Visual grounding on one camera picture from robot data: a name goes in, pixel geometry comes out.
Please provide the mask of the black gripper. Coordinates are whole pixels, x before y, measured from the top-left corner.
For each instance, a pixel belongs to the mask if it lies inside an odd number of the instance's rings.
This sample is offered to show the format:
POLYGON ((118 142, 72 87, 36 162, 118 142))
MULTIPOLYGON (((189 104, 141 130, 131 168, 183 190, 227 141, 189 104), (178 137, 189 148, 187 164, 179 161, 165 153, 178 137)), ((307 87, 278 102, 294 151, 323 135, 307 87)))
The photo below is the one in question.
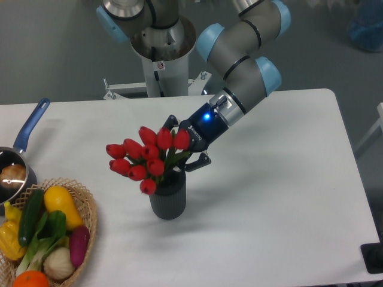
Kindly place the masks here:
POLYGON ((201 152, 196 161, 187 163, 187 158, 176 164, 177 168, 185 172, 193 172, 211 164, 211 159, 205 150, 228 130, 228 125, 208 103, 182 122, 175 115, 170 115, 162 127, 170 132, 186 130, 190 135, 189 151, 201 152))

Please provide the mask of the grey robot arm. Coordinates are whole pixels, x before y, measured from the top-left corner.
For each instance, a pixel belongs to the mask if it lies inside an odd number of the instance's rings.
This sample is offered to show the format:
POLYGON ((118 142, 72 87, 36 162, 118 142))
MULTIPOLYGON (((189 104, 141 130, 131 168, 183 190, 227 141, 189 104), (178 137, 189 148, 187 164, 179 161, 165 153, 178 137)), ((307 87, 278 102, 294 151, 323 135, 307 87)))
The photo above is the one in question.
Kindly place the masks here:
POLYGON ((177 1, 103 1, 97 17, 118 42, 129 41, 141 58, 149 97, 185 96, 189 54, 197 50, 225 85, 188 119, 170 116, 166 127, 187 130, 189 151, 174 155, 167 168, 192 171, 210 163, 208 146, 281 85, 281 74, 265 57, 250 54, 280 37, 291 23, 281 1, 235 1, 239 22, 196 33, 177 1))

